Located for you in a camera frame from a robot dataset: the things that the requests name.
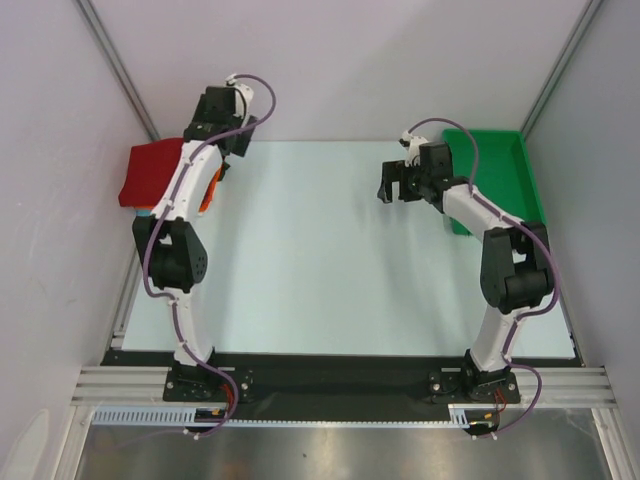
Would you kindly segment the dark red t-shirt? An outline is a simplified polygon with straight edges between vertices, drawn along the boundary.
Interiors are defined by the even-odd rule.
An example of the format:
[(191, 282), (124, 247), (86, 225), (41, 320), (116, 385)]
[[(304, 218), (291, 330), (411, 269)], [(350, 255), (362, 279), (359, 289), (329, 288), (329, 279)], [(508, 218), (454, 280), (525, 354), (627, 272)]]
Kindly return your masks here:
[(130, 149), (124, 185), (118, 195), (124, 208), (149, 210), (162, 199), (178, 166), (183, 140), (163, 139)]

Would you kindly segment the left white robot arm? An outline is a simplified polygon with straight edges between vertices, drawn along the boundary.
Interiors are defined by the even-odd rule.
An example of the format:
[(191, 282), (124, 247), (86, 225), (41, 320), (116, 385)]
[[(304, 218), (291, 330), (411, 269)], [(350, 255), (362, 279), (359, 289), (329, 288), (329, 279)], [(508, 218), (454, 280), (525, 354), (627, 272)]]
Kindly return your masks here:
[(208, 254), (194, 227), (202, 202), (228, 164), (242, 156), (251, 140), (248, 127), (253, 90), (228, 81), (200, 96), (193, 118), (179, 140), (175, 171), (159, 202), (132, 225), (147, 294), (165, 299), (177, 339), (166, 377), (167, 402), (211, 401), (229, 383), (211, 369), (215, 350), (194, 306), (195, 288), (206, 275)]

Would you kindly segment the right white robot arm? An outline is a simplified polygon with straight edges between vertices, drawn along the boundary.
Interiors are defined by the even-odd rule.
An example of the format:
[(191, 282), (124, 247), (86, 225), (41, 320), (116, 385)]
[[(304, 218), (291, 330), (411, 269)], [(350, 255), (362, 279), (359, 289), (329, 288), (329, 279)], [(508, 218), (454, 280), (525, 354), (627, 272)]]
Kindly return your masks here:
[(383, 163), (378, 198), (385, 204), (424, 200), (482, 246), (479, 282), (487, 309), (481, 329), (458, 374), (431, 378), (432, 399), (489, 403), (515, 384), (512, 347), (521, 324), (557, 294), (546, 227), (509, 215), (455, 175), (447, 143), (407, 136), (400, 144), (407, 156)]

